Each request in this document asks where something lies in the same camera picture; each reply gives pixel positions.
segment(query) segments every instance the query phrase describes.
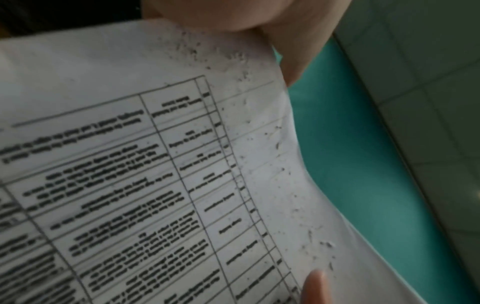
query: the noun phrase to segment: white paper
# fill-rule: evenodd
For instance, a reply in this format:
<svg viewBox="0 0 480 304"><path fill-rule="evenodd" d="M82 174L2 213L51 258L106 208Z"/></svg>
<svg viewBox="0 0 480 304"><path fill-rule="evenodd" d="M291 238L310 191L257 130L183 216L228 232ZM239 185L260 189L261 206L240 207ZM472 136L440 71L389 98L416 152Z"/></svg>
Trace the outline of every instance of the white paper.
<svg viewBox="0 0 480 304"><path fill-rule="evenodd" d="M134 22L0 43L0 302L423 302L308 176L272 51Z"/></svg>

